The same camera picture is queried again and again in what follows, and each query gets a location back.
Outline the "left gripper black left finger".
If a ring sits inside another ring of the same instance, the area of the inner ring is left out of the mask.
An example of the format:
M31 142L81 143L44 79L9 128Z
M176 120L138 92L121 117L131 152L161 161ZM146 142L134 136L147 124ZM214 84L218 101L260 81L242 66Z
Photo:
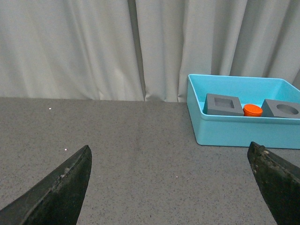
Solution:
M2 225L75 225L87 191L92 153L83 146L40 182L1 209Z

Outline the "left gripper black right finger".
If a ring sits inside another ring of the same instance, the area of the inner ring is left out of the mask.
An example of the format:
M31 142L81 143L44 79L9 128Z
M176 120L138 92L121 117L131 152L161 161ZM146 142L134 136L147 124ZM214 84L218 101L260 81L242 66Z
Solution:
M247 158L259 190L278 225L300 223L300 168L251 142Z

